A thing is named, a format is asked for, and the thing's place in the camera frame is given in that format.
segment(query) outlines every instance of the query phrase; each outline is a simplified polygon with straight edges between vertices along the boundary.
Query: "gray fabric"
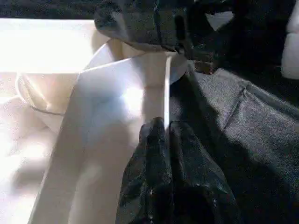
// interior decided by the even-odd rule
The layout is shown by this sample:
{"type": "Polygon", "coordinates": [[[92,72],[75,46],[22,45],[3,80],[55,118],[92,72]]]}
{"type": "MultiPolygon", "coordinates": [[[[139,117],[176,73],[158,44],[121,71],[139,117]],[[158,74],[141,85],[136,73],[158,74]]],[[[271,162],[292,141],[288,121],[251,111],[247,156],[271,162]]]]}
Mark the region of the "gray fabric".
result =
{"type": "Polygon", "coordinates": [[[245,223],[299,219],[299,110],[220,69],[171,86],[171,120],[187,122],[223,170],[245,223]]]}

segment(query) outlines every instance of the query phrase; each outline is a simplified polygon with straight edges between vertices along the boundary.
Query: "gloved hand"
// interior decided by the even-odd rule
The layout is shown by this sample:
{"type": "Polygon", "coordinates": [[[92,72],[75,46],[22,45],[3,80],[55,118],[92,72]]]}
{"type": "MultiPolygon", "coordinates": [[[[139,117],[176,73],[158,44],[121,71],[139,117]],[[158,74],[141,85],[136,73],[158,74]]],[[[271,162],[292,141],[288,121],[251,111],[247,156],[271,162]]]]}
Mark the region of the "gloved hand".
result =
{"type": "Polygon", "coordinates": [[[219,166],[192,129],[162,118],[142,126],[123,175],[116,224],[242,223],[219,166]]]}

